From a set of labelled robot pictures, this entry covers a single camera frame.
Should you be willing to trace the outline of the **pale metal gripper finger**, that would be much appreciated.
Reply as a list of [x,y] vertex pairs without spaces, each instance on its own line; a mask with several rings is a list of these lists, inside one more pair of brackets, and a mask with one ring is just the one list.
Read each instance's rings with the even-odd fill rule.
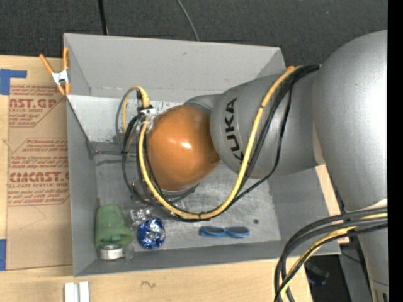
[[132,242],[127,246],[125,250],[125,258],[132,260],[135,255],[135,249],[137,244],[137,227],[139,225],[139,214],[134,209],[131,209],[127,215],[127,226],[132,235]]
[[149,210],[145,210],[144,222],[141,224],[141,240],[155,242],[159,235],[159,222],[153,218]]

